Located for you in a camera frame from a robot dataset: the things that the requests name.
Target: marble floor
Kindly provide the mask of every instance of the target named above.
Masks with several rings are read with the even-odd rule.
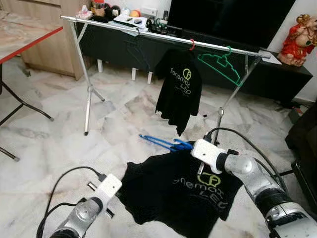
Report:
[[[21,158],[16,163],[0,153],[1,237],[35,237],[53,184],[66,170],[85,165],[122,178],[127,162],[140,163],[151,155],[167,152],[140,139],[139,133],[167,140],[179,138],[176,128],[155,114],[162,82],[153,80],[148,85],[146,75],[141,72],[136,81],[131,81],[129,69],[107,64],[103,73],[98,73],[96,66],[90,68],[91,79],[106,101],[100,102],[93,97],[90,133],[84,136],[85,81],[37,70],[31,70],[31,77],[27,78],[20,68],[19,58],[6,62],[3,65],[4,81],[27,102],[53,116],[55,121],[23,108],[0,128],[0,145]],[[190,118],[180,138],[196,140],[215,127],[217,108],[230,93],[204,87],[199,114]],[[4,91],[0,95],[0,118],[17,105]],[[291,169],[295,160],[284,142],[291,127],[287,114],[288,110],[272,100],[239,93],[228,106],[222,126],[247,135],[279,172],[283,172]],[[230,132],[220,132],[219,140],[224,149],[235,149],[261,159],[248,144]],[[295,176],[290,174],[284,179],[292,198],[308,208]],[[57,187],[52,205],[62,201],[76,203],[83,196],[89,197],[88,181],[98,184],[91,172],[70,173]],[[87,238],[181,237],[160,222],[137,225],[117,198],[112,200],[110,207],[115,217],[110,220],[99,216],[87,232]],[[45,237],[49,237],[70,210],[59,208],[48,218]],[[235,197],[227,221],[219,220],[210,237],[268,237],[264,219],[243,187]]]

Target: red table edge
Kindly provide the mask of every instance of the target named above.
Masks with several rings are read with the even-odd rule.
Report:
[[[27,44],[26,46],[23,46],[22,48],[18,49],[17,51],[15,51],[15,52],[13,52],[13,53],[7,55],[6,57],[0,59],[0,64],[6,62],[7,60],[11,59],[12,57],[16,56],[17,54],[22,53],[23,51],[25,51],[25,50],[27,50],[28,48],[34,46],[35,44],[39,43],[40,41],[42,41],[42,40],[44,40],[44,39],[50,37],[51,35],[53,35],[53,34],[59,32],[59,31],[61,31],[62,29],[63,29],[63,27],[61,26],[61,27],[59,27],[59,28],[57,28],[57,29],[51,31],[50,33],[47,33],[46,35],[44,35],[44,36],[42,36],[42,37],[40,37],[40,38],[38,38],[38,39],[32,41],[31,43]]]

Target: ganesha statue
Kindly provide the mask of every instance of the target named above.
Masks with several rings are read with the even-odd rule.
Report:
[[[305,57],[317,46],[317,17],[302,14],[296,18],[297,25],[289,30],[278,54],[281,62],[289,65],[302,66]]]

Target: clothes rack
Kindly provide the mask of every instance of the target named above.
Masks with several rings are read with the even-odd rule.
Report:
[[[77,49],[77,52],[78,52],[78,55],[79,55],[79,59],[80,59],[80,62],[81,62],[81,65],[82,65],[82,68],[83,68],[83,71],[84,71],[84,76],[85,76],[85,79],[87,81],[88,99],[87,99],[87,109],[86,109],[86,120],[85,120],[85,132],[84,132],[84,135],[88,135],[88,131],[89,131],[89,118],[90,118],[90,107],[91,107],[91,96],[92,96],[92,94],[94,93],[97,97],[100,98],[101,101],[105,100],[103,98],[103,96],[95,89],[93,83],[89,79],[89,76],[88,76],[88,73],[87,73],[87,69],[86,69],[86,66],[85,66],[85,63],[84,63],[84,60],[83,60],[83,55],[82,55],[82,52],[81,52],[81,49],[80,49],[80,45],[79,45],[83,35],[85,34],[85,31],[86,31],[88,25],[94,25],[94,26],[98,26],[98,27],[103,27],[103,28],[108,28],[108,29],[118,30],[118,31],[123,31],[123,32],[136,33],[137,35],[142,35],[142,36],[145,36],[145,37],[148,37],[148,38],[167,40],[167,41],[178,42],[178,43],[183,43],[183,44],[188,44],[188,45],[192,45],[193,44],[193,42],[191,40],[187,40],[187,39],[182,39],[182,38],[168,36],[168,35],[161,35],[161,34],[152,33],[152,32],[142,32],[142,31],[138,31],[138,30],[133,29],[133,28],[129,29],[129,28],[125,28],[125,27],[114,26],[114,25],[110,25],[110,24],[107,24],[107,23],[97,22],[97,21],[84,20],[84,19],[71,17],[71,16],[61,16],[61,19],[68,20],[68,22],[69,22],[70,28],[71,28],[72,33],[73,33],[76,49]],[[77,22],[84,24],[84,26],[83,26],[83,28],[82,28],[82,30],[81,30],[81,32],[79,33],[78,36],[77,36],[77,33],[76,33],[76,29],[75,29],[75,23],[77,23]],[[245,75],[241,79],[241,84],[242,85],[247,80],[247,78],[249,77],[251,72],[254,70],[256,65],[260,62],[261,58],[266,58],[266,59],[270,58],[270,56],[265,55],[265,54],[261,54],[261,53],[245,51],[245,50],[240,50],[240,49],[235,49],[235,48],[229,49],[227,46],[219,46],[219,45],[214,45],[214,44],[209,44],[209,43],[204,43],[204,42],[195,41],[195,46],[196,47],[207,48],[207,49],[220,50],[220,51],[225,51],[225,52],[229,52],[231,50],[232,53],[244,55],[245,56]],[[249,58],[248,58],[249,56],[256,57],[256,59],[251,63],[250,66],[249,66]],[[224,110],[227,107],[227,105],[229,104],[229,102],[238,93],[239,89],[240,89],[240,87],[237,86],[235,88],[235,90],[233,91],[233,93],[231,94],[231,96],[228,98],[228,100],[224,103],[224,105],[219,108],[219,110],[218,110],[218,119],[217,119],[217,127],[220,127],[221,120],[222,120],[222,117],[224,115]],[[214,141],[213,141],[213,143],[215,145],[217,145],[217,143],[218,143],[217,142],[217,138],[218,138],[218,131],[215,132],[215,137],[214,137]]]

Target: hanging black t-shirt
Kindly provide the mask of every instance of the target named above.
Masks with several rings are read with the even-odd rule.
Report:
[[[129,162],[118,197],[138,224],[161,221],[188,238],[207,238],[218,217],[226,220],[242,182],[207,166],[198,176],[199,166],[190,150]]]
[[[190,51],[169,50],[155,67],[159,79],[165,78],[159,94],[156,111],[177,126],[181,135],[190,115],[196,116],[202,93],[202,79],[194,65]]]

